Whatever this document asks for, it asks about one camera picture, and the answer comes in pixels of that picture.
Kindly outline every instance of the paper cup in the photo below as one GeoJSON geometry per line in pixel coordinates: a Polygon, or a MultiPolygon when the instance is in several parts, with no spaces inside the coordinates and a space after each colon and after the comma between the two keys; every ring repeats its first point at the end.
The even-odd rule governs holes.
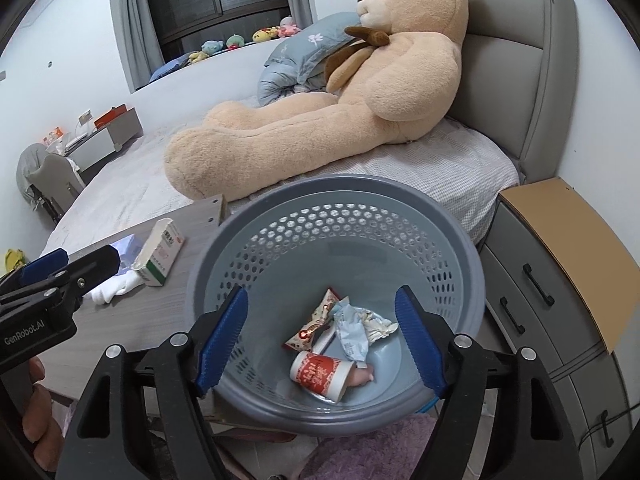
{"type": "Polygon", "coordinates": [[[307,390],[340,402],[354,363],[302,351],[291,365],[289,377],[307,390]]]}

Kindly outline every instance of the hand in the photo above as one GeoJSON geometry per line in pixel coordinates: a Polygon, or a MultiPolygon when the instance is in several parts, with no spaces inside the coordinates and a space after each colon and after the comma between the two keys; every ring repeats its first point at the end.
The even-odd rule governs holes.
{"type": "MultiPolygon", "coordinates": [[[[44,365],[37,357],[29,360],[29,375],[33,383],[44,379],[44,365]]],[[[55,471],[64,438],[52,417],[51,396],[41,384],[33,386],[33,395],[22,418],[22,429],[30,442],[37,443],[33,452],[36,463],[45,471],[55,471]]]]}

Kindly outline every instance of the gray plastic basket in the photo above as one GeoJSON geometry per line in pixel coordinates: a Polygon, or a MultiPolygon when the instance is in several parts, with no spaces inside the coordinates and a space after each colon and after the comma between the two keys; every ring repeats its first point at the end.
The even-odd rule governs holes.
{"type": "MultiPolygon", "coordinates": [[[[282,344],[329,286],[395,319],[396,290],[409,285],[426,310],[471,336],[484,311],[478,252],[456,219],[425,194],[371,176],[295,182],[226,220],[191,272],[188,326],[235,284],[248,290],[249,315],[217,391],[267,427],[316,436],[372,431],[434,398],[401,333],[370,349],[376,381],[350,388],[338,404],[289,379],[295,354],[282,344]]],[[[334,341],[327,354],[340,352],[334,341]]]]}

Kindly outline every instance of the yellow bag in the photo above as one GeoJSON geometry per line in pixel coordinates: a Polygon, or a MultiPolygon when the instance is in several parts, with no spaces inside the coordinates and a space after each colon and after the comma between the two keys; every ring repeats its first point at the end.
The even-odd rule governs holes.
{"type": "Polygon", "coordinates": [[[27,258],[20,249],[9,249],[4,255],[4,268],[9,273],[27,264],[27,258]]]}

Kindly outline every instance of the gray wood tabletop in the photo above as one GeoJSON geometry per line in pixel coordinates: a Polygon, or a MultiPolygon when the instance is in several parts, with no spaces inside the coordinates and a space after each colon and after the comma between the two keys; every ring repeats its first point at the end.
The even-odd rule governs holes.
{"type": "MultiPolygon", "coordinates": [[[[74,315],[78,333],[40,355],[47,373],[44,386],[60,396],[79,399],[95,365],[111,344],[137,351],[158,346],[171,334],[187,329],[183,305],[189,273],[224,214],[222,196],[200,200],[72,254],[70,259],[75,260],[130,234],[146,240],[161,218],[172,218],[186,238],[163,286],[140,286],[107,305],[84,300],[74,315]]],[[[153,403],[150,404],[149,411],[154,412],[153,403]]]]}

